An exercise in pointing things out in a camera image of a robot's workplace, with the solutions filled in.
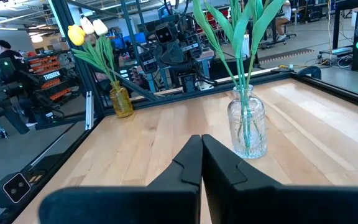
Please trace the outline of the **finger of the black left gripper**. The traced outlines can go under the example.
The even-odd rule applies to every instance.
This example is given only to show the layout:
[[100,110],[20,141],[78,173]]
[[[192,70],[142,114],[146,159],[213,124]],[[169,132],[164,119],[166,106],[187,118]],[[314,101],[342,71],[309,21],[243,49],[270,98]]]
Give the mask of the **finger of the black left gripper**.
[[185,61],[182,49],[178,43],[173,43],[171,45],[171,61],[172,65],[178,65]]
[[162,54],[160,56],[160,60],[162,63],[167,65],[172,64],[171,54],[170,54],[171,48],[172,48],[171,43],[166,43],[165,45],[162,46]]

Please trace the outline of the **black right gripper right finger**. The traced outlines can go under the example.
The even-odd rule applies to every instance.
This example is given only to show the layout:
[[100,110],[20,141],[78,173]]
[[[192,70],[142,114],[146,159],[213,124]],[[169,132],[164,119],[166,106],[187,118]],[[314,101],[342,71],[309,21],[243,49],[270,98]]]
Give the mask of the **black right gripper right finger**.
[[202,141],[213,223],[358,223],[358,187],[281,184],[211,135]]

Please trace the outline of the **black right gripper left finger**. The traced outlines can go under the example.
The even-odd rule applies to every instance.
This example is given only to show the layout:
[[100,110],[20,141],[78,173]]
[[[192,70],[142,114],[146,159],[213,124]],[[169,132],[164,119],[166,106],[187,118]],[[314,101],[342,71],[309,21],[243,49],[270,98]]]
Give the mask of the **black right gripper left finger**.
[[147,186],[67,187],[46,196],[41,223],[199,223],[203,143],[189,138]]

